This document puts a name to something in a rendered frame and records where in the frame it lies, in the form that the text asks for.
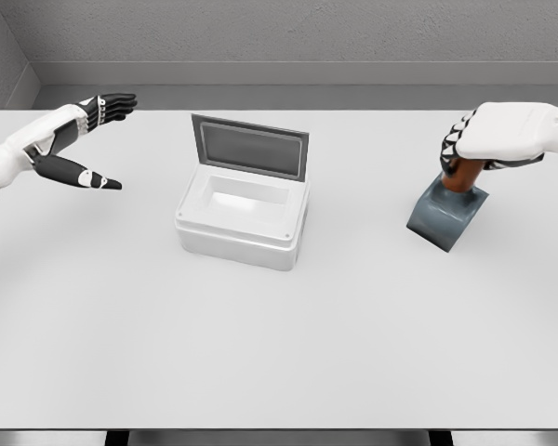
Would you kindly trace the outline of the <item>white box with open lid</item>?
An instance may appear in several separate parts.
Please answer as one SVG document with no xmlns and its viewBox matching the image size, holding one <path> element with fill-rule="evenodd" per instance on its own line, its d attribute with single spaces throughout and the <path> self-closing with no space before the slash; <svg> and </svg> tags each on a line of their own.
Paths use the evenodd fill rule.
<svg viewBox="0 0 558 446">
<path fill-rule="evenodd" d="M 289 271 L 308 213 L 305 132 L 195 114 L 198 165 L 175 212 L 191 253 Z"/>
</svg>

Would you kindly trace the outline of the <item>grey scraper with brown handle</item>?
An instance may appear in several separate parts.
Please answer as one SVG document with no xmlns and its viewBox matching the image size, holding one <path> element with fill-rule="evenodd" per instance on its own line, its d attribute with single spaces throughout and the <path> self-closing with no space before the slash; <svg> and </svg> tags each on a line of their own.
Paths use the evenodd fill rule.
<svg viewBox="0 0 558 446">
<path fill-rule="evenodd" d="M 488 197 L 474 186 L 484 166 L 482 160 L 455 159 L 419 197 L 406 227 L 448 253 Z"/>
</svg>

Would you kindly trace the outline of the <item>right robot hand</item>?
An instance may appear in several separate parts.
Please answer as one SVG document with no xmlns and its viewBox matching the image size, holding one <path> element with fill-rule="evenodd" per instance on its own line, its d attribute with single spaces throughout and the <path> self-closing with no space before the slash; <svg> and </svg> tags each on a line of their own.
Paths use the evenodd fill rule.
<svg viewBox="0 0 558 446">
<path fill-rule="evenodd" d="M 545 157 L 542 131 L 558 108 L 543 102 L 485 102 L 466 113 L 442 141 L 439 161 L 452 177 L 462 160 L 482 161 L 484 170 L 522 167 Z"/>
</svg>

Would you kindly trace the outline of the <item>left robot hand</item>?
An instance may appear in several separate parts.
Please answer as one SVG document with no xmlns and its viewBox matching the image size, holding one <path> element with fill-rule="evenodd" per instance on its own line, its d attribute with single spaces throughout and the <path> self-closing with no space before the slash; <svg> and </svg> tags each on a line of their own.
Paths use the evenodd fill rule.
<svg viewBox="0 0 558 446">
<path fill-rule="evenodd" d="M 22 171 L 33 170 L 40 177 L 87 189 L 120 190 L 122 184 L 68 159 L 59 153 L 101 125 L 123 121 L 138 105 L 134 94 L 97 95 L 65 104 L 24 126 L 3 143 L 4 153 L 16 169 L 7 183 Z"/>
</svg>

